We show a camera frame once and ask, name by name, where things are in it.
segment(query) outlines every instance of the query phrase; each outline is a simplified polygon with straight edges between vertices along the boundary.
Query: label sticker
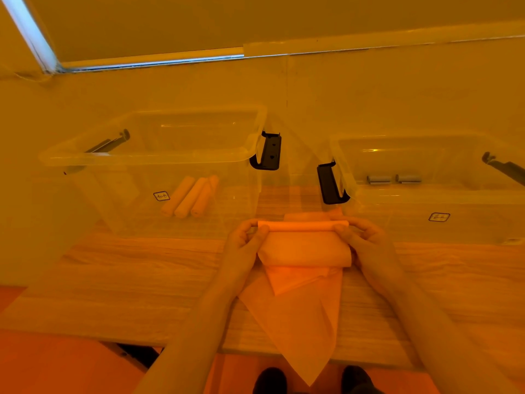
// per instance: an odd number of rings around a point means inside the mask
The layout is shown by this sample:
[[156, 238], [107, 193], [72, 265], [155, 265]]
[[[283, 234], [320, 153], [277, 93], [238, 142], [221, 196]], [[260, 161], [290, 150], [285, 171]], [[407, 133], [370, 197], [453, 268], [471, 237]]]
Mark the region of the label sticker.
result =
[[159, 202], [170, 200], [170, 196], [167, 194], [166, 191], [155, 192], [155, 193], [153, 194], [153, 196], [154, 196], [155, 199], [157, 199]]
[[429, 221], [437, 221], [438, 223], [444, 223], [450, 217], [449, 213], [432, 213]]

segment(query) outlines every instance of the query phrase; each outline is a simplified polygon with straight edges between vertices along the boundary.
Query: hand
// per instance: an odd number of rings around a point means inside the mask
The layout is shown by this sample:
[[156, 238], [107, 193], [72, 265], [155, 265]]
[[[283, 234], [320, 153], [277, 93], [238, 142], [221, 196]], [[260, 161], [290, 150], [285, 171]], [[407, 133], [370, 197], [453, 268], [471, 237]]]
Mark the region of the hand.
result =
[[233, 297], [243, 289], [244, 283], [255, 262], [259, 247], [268, 235], [267, 226], [260, 227], [250, 239], [248, 230], [257, 226], [257, 219], [243, 221], [226, 239], [219, 271], [215, 281], [232, 290]]
[[379, 294], [391, 300], [392, 292], [402, 287], [409, 279], [397, 258], [394, 244], [381, 228], [364, 218], [338, 216], [350, 225], [359, 228], [358, 233], [344, 225], [334, 229], [357, 253], [357, 267]]

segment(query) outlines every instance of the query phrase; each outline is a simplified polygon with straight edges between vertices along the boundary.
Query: forearm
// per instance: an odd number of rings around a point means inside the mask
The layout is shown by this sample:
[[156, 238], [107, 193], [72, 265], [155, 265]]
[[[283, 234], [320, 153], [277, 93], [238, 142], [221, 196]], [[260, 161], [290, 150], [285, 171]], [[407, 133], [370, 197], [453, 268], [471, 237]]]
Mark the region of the forearm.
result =
[[389, 301], [442, 394], [519, 393], [409, 278], [389, 288]]
[[228, 285], [214, 279], [135, 394], [201, 394], [234, 297]]

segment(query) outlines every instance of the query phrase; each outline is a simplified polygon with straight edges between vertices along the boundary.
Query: small gray roll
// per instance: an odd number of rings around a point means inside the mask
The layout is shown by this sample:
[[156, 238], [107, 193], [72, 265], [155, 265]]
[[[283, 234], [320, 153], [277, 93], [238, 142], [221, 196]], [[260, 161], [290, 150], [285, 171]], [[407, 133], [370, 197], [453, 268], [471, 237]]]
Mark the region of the small gray roll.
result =
[[395, 180], [399, 184], [419, 184], [422, 181], [420, 175], [399, 175], [399, 174], [396, 174]]
[[367, 175], [366, 180], [370, 185], [390, 184], [390, 177], [388, 175]]

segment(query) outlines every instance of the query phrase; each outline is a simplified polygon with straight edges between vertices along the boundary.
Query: clear plastic storage box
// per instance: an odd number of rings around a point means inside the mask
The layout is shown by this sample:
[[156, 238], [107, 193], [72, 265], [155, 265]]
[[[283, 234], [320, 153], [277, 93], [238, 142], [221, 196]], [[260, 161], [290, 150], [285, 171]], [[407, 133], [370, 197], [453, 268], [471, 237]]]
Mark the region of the clear plastic storage box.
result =
[[135, 112], [40, 159], [63, 166], [117, 234], [220, 238], [255, 215], [265, 121], [262, 106]]
[[338, 135], [330, 146], [339, 201], [328, 203], [396, 241], [525, 243], [525, 160], [494, 138]]

